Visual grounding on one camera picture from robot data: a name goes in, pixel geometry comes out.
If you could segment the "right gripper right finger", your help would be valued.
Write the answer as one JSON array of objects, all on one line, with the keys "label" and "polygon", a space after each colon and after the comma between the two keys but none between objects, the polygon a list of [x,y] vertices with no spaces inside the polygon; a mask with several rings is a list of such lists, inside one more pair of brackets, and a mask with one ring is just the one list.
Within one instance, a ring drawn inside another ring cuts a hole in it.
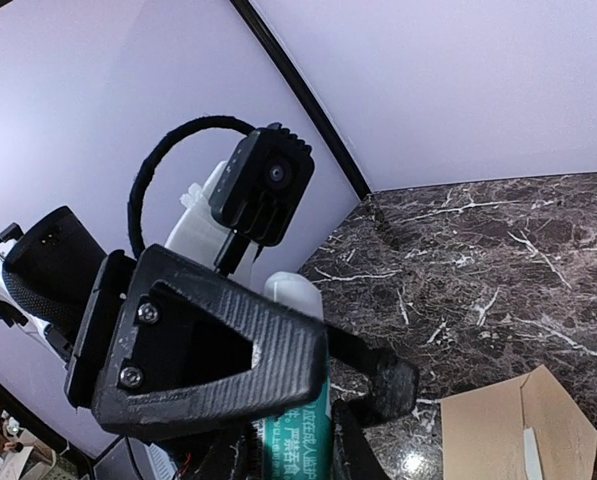
[{"label": "right gripper right finger", "polygon": [[332,475],[336,480],[388,480],[347,402],[332,406]]}]

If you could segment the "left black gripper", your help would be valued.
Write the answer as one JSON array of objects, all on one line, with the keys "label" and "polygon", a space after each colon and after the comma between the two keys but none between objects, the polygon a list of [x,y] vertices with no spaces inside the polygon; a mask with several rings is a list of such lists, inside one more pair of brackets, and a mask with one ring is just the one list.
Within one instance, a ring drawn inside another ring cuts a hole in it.
[{"label": "left black gripper", "polygon": [[135,265],[123,250],[100,264],[67,366],[72,407],[92,403],[108,432],[168,440],[318,398],[328,374],[320,320],[159,245]]}]

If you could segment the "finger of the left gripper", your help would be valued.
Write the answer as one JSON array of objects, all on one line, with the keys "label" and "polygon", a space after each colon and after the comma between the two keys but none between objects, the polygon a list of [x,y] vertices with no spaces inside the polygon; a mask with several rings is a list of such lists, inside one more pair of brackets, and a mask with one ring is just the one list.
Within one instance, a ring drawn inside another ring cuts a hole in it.
[{"label": "finger of the left gripper", "polygon": [[369,392],[347,402],[363,428],[403,418],[416,407],[419,369],[391,348],[374,348],[359,336],[327,324],[330,355],[369,381]]}]

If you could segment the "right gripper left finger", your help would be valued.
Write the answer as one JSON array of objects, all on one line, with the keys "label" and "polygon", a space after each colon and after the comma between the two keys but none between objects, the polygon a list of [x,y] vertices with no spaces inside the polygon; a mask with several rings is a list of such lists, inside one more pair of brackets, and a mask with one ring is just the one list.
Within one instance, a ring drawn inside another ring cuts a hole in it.
[{"label": "right gripper left finger", "polygon": [[254,428],[251,424],[221,431],[197,468],[197,478],[246,479],[253,440]]}]

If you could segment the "brown kraft envelope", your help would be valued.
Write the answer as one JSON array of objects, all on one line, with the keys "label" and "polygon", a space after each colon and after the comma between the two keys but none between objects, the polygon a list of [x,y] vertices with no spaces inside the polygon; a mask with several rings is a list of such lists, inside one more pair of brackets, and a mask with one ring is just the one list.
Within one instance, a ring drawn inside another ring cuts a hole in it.
[{"label": "brown kraft envelope", "polygon": [[597,430],[544,365],[441,400],[445,479],[527,479],[523,430],[535,431],[543,479],[590,479]]}]

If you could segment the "white letter paper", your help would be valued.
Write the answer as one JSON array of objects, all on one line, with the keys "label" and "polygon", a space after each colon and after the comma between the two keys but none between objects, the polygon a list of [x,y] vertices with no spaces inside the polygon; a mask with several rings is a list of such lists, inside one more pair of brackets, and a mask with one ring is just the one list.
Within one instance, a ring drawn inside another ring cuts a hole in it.
[{"label": "white letter paper", "polygon": [[528,480],[543,480],[537,439],[532,427],[523,430],[523,447],[526,478]]}]

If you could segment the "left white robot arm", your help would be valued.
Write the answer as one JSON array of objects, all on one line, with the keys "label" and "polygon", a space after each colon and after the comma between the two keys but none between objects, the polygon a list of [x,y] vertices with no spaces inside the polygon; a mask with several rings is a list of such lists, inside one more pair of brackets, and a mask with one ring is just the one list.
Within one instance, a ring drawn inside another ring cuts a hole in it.
[{"label": "left white robot arm", "polygon": [[330,357],[371,379],[369,421],[415,406],[414,365],[234,282],[237,234],[210,266],[159,245],[106,253],[67,207],[0,237],[0,314],[49,323],[69,403],[108,432],[156,442],[280,415],[319,397]]}]

